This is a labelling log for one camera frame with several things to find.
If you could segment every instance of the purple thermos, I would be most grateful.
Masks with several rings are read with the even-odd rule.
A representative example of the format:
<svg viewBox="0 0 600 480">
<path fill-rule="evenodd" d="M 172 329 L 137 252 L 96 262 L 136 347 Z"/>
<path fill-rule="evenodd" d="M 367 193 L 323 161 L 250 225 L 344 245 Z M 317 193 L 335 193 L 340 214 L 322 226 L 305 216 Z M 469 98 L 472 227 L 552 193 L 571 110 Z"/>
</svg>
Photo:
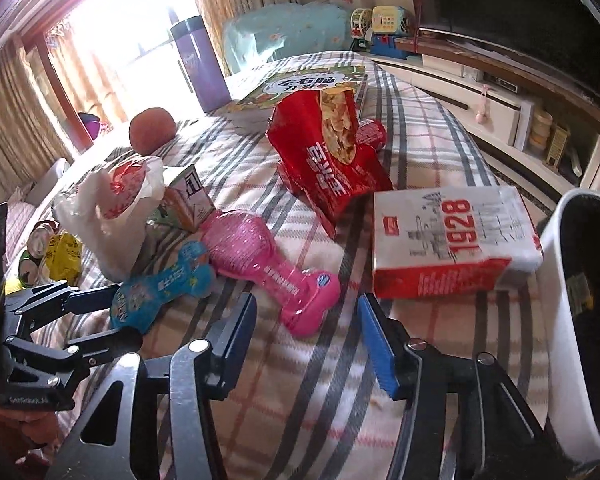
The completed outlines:
<svg viewBox="0 0 600 480">
<path fill-rule="evenodd" d="M 231 100 L 218 58 L 206 32 L 202 16 L 194 16 L 171 27 L 184 68 L 204 113 Z"/>
</svg>

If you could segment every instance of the television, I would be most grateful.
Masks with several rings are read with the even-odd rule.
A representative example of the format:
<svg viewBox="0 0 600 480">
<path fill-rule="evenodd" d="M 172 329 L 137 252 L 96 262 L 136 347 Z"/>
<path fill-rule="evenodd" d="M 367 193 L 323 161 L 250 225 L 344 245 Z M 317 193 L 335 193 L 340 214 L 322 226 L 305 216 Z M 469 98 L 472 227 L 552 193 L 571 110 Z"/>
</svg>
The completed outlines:
<svg viewBox="0 0 600 480">
<path fill-rule="evenodd" d="M 600 0 L 421 0 L 420 13 L 421 30 L 523 54 L 600 99 Z"/>
</svg>

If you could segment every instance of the red logo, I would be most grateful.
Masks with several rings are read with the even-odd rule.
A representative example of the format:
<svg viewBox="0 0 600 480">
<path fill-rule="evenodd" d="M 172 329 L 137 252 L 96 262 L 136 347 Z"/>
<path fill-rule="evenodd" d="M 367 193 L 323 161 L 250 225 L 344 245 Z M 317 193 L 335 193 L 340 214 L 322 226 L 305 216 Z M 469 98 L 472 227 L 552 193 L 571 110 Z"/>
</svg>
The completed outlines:
<svg viewBox="0 0 600 480">
<path fill-rule="evenodd" d="M 398 217 L 397 216 L 383 216 L 382 223 L 384 224 L 384 234 L 387 236 L 398 236 L 400 229 L 398 229 Z"/>
</svg>

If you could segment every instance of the peach-colored ball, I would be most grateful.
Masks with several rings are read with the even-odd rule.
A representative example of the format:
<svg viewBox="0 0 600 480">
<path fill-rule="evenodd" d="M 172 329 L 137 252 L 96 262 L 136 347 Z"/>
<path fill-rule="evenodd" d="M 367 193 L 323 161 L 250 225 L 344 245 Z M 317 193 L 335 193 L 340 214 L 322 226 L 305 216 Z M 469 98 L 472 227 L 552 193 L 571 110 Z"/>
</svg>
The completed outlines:
<svg viewBox="0 0 600 480">
<path fill-rule="evenodd" d="M 129 141 L 136 153 L 149 156 L 176 136 L 176 121 L 164 108 L 147 108 L 129 123 Z"/>
</svg>

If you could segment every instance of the red and white box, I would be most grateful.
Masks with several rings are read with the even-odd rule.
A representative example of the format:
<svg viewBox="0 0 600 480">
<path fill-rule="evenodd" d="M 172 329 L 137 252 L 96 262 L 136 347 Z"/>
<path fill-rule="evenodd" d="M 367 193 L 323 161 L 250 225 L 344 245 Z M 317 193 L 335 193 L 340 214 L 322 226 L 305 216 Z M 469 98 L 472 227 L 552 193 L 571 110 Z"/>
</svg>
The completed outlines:
<svg viewBox="0 0 600 480">
<path fill-rule="evenodd" d="M 518 288 L 542 263 L 513 186 L 376 192 L 374 206 L 378 298 Z"/>
</svg>

